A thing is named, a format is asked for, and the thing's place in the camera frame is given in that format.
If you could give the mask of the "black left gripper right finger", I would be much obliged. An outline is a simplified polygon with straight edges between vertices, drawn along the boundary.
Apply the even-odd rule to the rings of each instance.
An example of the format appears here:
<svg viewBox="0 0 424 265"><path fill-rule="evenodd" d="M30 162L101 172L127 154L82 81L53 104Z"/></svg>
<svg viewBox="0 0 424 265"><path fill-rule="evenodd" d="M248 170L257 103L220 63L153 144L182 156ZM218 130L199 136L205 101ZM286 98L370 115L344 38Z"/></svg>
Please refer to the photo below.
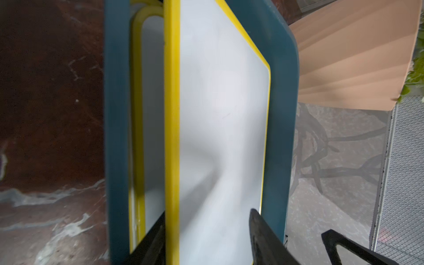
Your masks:
<svg viewBox="0 0 424 265"><path fill-rule="evenodd" d="M254 265L299 265L256 209L250 210L249 230Z"/></svg>

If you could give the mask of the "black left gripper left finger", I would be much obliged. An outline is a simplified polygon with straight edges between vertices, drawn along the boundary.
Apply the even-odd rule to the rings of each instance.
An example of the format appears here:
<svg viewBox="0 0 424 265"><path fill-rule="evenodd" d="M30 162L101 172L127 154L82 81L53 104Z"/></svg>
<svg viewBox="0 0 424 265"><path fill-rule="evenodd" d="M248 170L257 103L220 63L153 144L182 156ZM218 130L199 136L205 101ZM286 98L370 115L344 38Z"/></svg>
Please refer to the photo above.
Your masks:
<svg viewBox="0 0 424 265"><path fill-rule="evenodd" d="M124 261L125 265L165 265L166 230L165 212L142 239L136 249Z"/></svg>

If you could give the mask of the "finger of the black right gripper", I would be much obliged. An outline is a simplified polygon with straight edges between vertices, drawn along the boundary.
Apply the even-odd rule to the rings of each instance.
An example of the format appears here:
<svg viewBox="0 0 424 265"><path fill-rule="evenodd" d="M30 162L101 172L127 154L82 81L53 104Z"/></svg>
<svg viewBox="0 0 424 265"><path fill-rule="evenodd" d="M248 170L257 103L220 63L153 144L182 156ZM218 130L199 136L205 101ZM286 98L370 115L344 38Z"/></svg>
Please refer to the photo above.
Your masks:
<svg viewBox="0 0 424 265"><path fill-rule="evenodd" d="M367 249L334 230L328 230L322 233L321 238L332 265L342 264L337 246L345 248L370 265L399 265L392 259Z"/></svg>

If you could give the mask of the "yellow framed whiteboard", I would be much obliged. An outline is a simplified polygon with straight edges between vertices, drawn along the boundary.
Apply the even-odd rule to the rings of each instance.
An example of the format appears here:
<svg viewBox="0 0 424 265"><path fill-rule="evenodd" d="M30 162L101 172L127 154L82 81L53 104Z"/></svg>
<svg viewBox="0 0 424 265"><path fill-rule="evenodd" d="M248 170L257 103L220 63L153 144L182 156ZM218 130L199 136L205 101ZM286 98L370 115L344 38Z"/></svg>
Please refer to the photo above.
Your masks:
<svg viewBox="0 0 424 265"><path fill-rule="evenodd" d="M164 1L168 265L250 265L271 70L225 1Z"/></svg>
<svg viewBox="0 0 424 265"><path fill-rule="evenodd" d="M130 251L165 210L164 20L160 1L130 1Z"/></svg>

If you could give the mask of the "dark teal storage tray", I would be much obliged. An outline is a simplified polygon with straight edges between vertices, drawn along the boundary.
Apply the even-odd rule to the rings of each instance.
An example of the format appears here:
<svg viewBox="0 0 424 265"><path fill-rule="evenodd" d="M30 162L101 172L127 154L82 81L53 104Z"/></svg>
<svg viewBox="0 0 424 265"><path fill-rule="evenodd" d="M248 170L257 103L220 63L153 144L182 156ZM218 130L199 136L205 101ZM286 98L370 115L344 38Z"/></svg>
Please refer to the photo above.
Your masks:
<svg viewBox="0 0 424 265"><path fill-rule="evenodd" d="M134 12L162 1L106 1L104 52L104 149L110 261L137 263L132 246L130 165L130 23ZM275 1L229 1L271 66L271 109L265 161L265 207L262 215L286 242L290 171L299 86L299 55L293 33Z"/></svg>

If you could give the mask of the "pink object in basket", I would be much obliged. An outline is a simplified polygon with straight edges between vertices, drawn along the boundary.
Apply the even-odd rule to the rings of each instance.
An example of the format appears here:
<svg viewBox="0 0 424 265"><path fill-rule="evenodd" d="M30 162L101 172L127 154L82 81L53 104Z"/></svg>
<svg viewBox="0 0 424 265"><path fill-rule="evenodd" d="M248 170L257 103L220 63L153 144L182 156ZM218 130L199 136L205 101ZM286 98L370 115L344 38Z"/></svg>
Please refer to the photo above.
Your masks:
<svg viewBox="0 0 424 265"><path fill-rule="evenodd" d="M386 227L380 227L376 244L389 244L395 239L393 233Z"/></svg>

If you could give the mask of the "green white artificial flowers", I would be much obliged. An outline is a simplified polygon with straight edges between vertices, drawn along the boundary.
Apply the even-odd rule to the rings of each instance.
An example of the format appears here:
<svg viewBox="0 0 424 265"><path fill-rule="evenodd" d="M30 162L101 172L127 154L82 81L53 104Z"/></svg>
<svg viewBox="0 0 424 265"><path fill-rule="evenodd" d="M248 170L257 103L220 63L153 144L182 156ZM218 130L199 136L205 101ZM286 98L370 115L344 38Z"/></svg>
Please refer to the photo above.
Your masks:
<svg viewBox="0 0 424 265"><path fill-rule="evenodd" d="M420 16L416 44L406 80L397 100L401 103L406 96L420 96L424 102L424 14Z"/></svg>

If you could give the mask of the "beige flower pot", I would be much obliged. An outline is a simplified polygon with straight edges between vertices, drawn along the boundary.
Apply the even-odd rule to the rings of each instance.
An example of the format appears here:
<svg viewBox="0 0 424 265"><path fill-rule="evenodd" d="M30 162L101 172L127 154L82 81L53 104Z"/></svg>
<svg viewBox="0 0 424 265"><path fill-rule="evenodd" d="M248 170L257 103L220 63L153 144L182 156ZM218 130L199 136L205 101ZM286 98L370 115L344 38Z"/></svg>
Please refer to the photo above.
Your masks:
<svg viewBox="0 0 424 265"><path fill-rule="evenodd" d="M298 101L392 110L413 57L421 9L420 0L335 1L291 24Z"/></svg>

